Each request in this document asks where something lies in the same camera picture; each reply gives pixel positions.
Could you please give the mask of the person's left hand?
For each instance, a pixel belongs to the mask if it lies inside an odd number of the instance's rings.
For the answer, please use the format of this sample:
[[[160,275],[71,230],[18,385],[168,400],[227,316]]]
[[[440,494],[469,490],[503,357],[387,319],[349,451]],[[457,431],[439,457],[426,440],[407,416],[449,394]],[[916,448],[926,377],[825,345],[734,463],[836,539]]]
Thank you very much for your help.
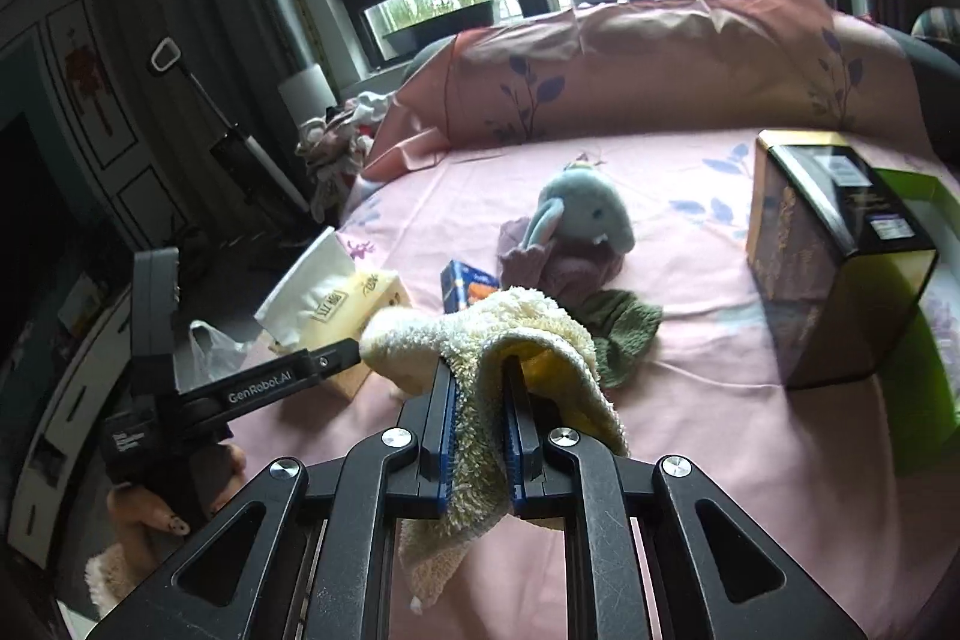
[[[190,526],[145,487],[121,486],[106,498],[114,541],[85,565],[89,599],[103,620],[163,562],[149,533],[181,541]]]

